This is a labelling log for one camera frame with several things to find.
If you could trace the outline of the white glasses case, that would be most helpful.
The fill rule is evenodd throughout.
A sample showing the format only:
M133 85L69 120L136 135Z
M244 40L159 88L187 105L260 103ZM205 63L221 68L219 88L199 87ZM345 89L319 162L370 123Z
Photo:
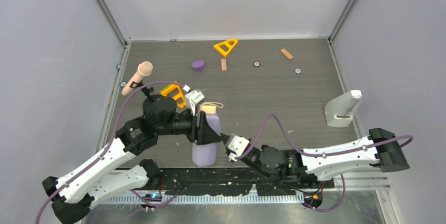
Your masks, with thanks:
M210 128L220 136L220 118L217 114L206 114L206 119ZM192 161L197 167L211 166L216 161L218 143L206 145L192 144Z

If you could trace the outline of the beige folding umbrella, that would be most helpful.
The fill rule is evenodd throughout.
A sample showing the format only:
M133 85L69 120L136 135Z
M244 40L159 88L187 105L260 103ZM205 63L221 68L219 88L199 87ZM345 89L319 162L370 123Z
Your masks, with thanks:
M216 114L218 108L224 108L224 105L219 102L203 102L199 106L199 110L206 114Z

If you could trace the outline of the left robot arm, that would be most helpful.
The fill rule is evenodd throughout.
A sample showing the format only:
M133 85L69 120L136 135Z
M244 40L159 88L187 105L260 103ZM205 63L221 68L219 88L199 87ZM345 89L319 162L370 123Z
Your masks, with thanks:
M218 115L205 111L194 114L191 109L178 113L176 109L171 97L148 96L143 114L126 122L96 155L65 176L47 177L43 187L59 221L76 223L108 197L129 189L158 186L162 175L151 159L142 160L122 177L105 180L105 176L154 146L160 136L185 135L192 143L193 163L198 167L213 165L220 141Z

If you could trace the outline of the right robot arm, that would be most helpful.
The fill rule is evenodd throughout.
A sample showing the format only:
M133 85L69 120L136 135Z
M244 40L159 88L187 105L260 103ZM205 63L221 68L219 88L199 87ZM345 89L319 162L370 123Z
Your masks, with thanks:
M402 148L412 141L410 135L397 137L374 128L367 136L345 144L278 150L267 145L258 149L251 139L235 134L222 136L231 162L241 161L266 178L307 184L368 168L379 168L383 173L407 170L410 166Z

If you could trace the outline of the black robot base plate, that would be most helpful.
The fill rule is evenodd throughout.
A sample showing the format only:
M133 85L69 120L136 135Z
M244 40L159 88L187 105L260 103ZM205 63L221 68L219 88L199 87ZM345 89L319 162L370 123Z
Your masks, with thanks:
M263 176L252 168L162 168L155 182L140 186L142 190L163 190L174 196L245 196L255 189L259 196L288 196L296 190L315 192L331 189L333 180L318 181L314 175L298 178Z

